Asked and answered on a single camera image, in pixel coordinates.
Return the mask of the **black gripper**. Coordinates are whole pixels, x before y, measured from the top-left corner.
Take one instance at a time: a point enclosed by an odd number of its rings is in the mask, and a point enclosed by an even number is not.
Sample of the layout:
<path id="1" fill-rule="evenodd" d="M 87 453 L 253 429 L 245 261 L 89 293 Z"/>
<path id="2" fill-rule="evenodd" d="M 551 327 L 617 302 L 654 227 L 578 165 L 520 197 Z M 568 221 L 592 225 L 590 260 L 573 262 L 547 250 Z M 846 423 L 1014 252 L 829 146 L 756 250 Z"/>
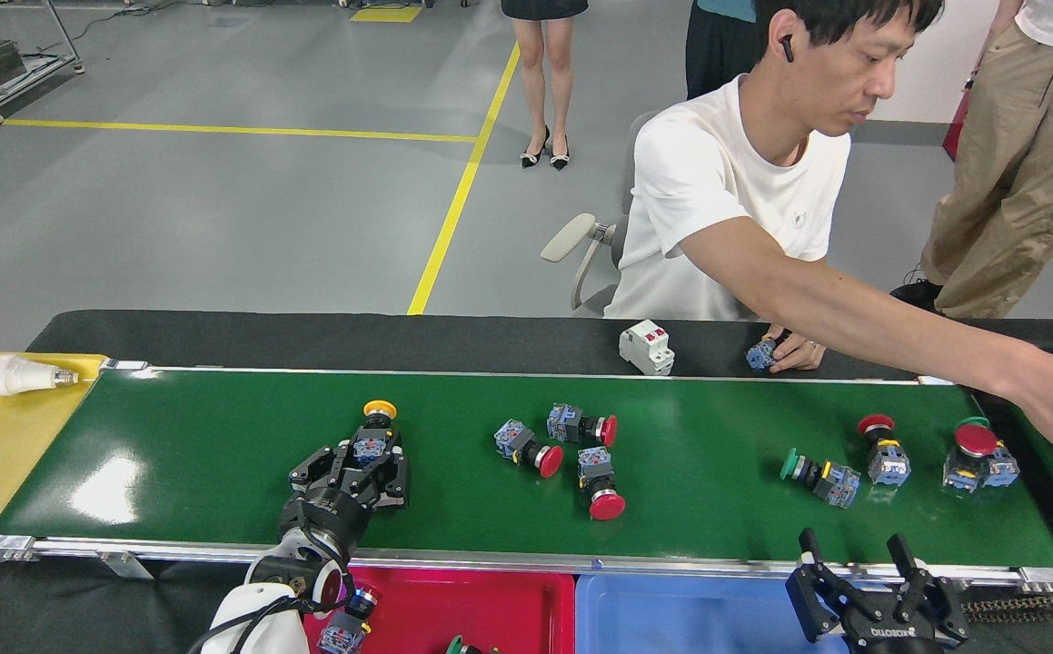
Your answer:
<path id="1" fill-rule="evenodd" d="M 801 563 L 784 582 L 809 642 L 838 630 L 850 653 L 945 653 L 940 643 L 965 643 L 970 628 L 951 580 L 930 574 L 893 534 L 887 548 L 903 583 L 883 616 L 883 596 L 868 593 L 824 563 L 814 530 L 801 530 Z"/>
<path id="2" fill-rule="evenodd" d="M 330 537 L 338 548 L 356 548 L 367 530 L 373 510 L 405 509 L 409 463 L 401 434 L 395 430 L 363 430 L 363 487 L 344 491 L 350 441 L 325 445 L 290 472 L 293 496 L 278 526 L 281 541 L 302 526 Z"/>

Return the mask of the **person's left hand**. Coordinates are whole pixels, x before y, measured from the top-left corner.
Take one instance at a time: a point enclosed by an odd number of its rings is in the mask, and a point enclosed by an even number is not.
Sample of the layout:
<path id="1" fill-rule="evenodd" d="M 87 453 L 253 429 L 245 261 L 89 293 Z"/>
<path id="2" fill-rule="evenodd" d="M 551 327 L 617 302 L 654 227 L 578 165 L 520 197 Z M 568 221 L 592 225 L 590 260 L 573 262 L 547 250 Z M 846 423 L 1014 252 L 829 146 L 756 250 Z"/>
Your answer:
<path id="1" fill-rule="evenodd" d="M 772 323 L 761 338 L 775 344 L 770 373 L 784 370 L 814 370 L 820 366 L 828 348 L 783 324 Z"/>

